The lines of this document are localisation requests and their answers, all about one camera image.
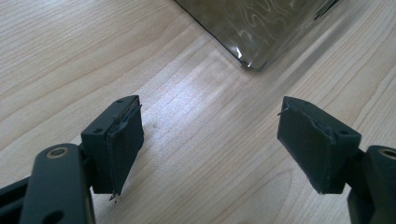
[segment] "metal screw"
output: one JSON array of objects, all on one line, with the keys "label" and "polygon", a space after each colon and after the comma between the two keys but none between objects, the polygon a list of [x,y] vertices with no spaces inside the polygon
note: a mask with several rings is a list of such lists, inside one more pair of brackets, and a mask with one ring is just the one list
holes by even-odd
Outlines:
[{"label": "metal screw", "polygon": [[56,147],[47,153],[47,158],[57,159],[67,154],[69,148],[67,147]]},{"label": "metal screw", "polygon": [[390,148],[381,148],[378,150],[379,153],[389,159],[396,160],[396,150]]}]

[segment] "dark tinted glass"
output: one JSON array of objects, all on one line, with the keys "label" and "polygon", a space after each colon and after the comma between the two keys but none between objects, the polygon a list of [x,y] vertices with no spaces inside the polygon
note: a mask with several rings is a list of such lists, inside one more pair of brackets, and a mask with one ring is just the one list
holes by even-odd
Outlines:
[{"label": "dark tinted glass", "polygon": [[244,66],[263,68],[334,0],[176,0]]}]

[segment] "wood grain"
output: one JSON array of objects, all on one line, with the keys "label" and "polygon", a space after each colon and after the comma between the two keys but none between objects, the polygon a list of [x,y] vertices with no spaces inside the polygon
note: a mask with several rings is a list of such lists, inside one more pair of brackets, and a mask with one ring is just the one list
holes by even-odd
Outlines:
[{"label": "wood grain", "polygon": [[337,5],[252,73],[170,0],[2,1],[0,188],[139,94],[145,144],[98,223],[349,223],[349,188],[318,195],[276,140],[289,95],[396,147],[396,2]]}]

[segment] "black plastic bracket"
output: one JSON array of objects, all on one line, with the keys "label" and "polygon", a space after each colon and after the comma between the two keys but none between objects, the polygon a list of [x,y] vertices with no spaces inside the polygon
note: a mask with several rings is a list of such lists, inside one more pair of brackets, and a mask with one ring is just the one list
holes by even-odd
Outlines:
[{"label": "black plastic bracket", "polygon": [[396,220],[396,149],[359,149],[361,134],[315,105],[285,97],[277,138],[322,194],[342,193],[345,183],[353,223]]},{"label": "black plastic bracket", "polygon": [[94,223],[92,196],[120,194],[144,133],[138,96],[110,105],[81,134],[80,146],[40,152],[30,177],[0,189],[0,223]]}]

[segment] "light wood surface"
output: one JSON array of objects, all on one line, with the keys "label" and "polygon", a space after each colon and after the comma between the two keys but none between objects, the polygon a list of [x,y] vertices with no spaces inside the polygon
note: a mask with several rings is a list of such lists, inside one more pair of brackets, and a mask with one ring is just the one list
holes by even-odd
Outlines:
[{"label": "light wood surface", "polygon": [[98,223],[349,223],[349,188],[318,195],[276,140],[288,95],[396,147],[396,1],[337,5],[254,73],[170,0],[1,1],[0,188],[139,94],[145,144]]}]

